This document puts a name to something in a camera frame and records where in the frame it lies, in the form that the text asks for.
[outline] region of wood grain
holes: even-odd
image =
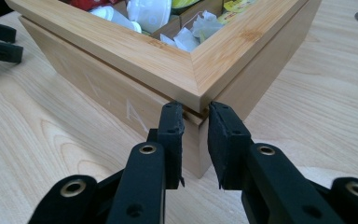
[[[51,32],[20,17],[36,44],[47,56],[53,67],[68,81],[91,99],[129,125],[138,134],[147,137],[149,129],[157,128],[161,108],[172,99],[151,91],[129,78],[110,64],[90,56],[87,52],[59,38]],[[184,112],[186,134],[183,137],[183,167],[197,177],[202,177],[212,164],[200,164],[200,140],[206,142],[206,132],[200,134],[203,118]]]
[[[246,119],[306,37],[321,1],[307,2],[217,95]]]
[[[258,0],[191,53],[57,0],[7,3],[30,21],[200,113],[307,1]]]
[[[323,0],[306,41],[244,121],[256,142],[283,150],[327,187],[358,177],[358,1]],[[143,137],[57,74],[18,22],[21,64],[0,62],[0,223],[25,223],[68,175],[98,180],[121,169]],[[240,193],[184,170],[167,193],[167,223],[246,223]]]

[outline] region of box contents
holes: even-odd
[[[62,0],[73,7],[83,9],[85,11],[91,10],[95,7],[106,5],[108,3],[115,4],[118,0]]]
[[[127,4],[130,21],[137,21],[143,30],[153,33],[168,23],[172,0],[130,0]]]
[[[180,15],[200,0],[172,0],[172,14]]]
[[[219,6],[212,1],[200,0],[60,1],[87,10],[95,16],[138,33],[152,35],[155,38],[159,37],[162,42],[188,52],[195,49],[255,2],[255,0],[232,0],[224,4],[220,3]],[[217,13],[217,15],[208,12],[209,9],[206,8]],[[172,29],[173,23],[167,24],[172,16],[180,17],[179,23],[176,22],[177,28],[174,29]],[[171,28],[167,29],[163,27],[164,25],[171,26]]]
[[[136,21],[129,21],[129,19],[127,19],[111,6],[97,7],[91,10],[90,13],[100,18],[106,19],[107,21],[111,21],[132,29],[138,33],[142,32],[141,26]]]
[[[190,52],[222,27],[223,24],[217,21],[214,14],[204,11],[202,17],[197,15],[197,19],[194,21],[191,31],[184,27],[178,35],[173,38],[173,41],[165,35],[161,35],[160,40],[166,44]]]
[[[244,12],[255,0],[235,0],[224,4],[225,12],[218,18],[222,24],[232,21],[238,13]]]

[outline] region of wooden box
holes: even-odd
[[[183,165],[198,177],[211,165],[207,105],[231,105],[245,119],[304,40],[320,2],[256,0],[185,52],[58,0],[7,0],[54,68],[138,133],[158,127],[164,104],[181,102]]]

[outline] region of white item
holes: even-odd
[[[202,36],[204,39],[208,39],[224,26],[217,20],[214,14],[206,10],[202,13],[202,17],[198,16],[193,23],[193,28],[191,28],[193,36],[197,38]]]
[[[129,21],[129,19],[127,19],[125,16],[123,16],[121,13],[119,13],[118,11],[116,11],[114,8],[110,6],[97,7],[94,8],[89,13],[97,17],[103,18],[107,21],[111,21],[121,26],[127,27],[138,33],[142,32],[141,26],[137,22]]]
[[[187,28],[183,28],[179,34],[173,38],[173,40],[179,49],[187,52],[191,52],[200,44],[196,37],[194,37],[193,34],[191,34],[191,31]]]
[[[168,44],[168,45],[171,45],[171,46],[174,46],[176,47],[176,43],[175,41],[171,40],[169,37],[167,37],[166,35],[164,34],[160,34],[159,35],[159,40],[161,40],[162,42]]]
[[[129,19],[151,34],[168,23],[171,3],[172,0],[130,0],[127,4]]]

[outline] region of table surface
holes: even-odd
[[[282,149],[326,187],[358,177],[358,1],[323,0],[306,40],[244,121],[255,142]],[[144,139],[55,72],[10,13],[22,63],[0,62],[0,223],[24,223],[59,180],[102,180],[122,169]],[[168,190],[166,223],[246,223],[239,191],[184,170]]]

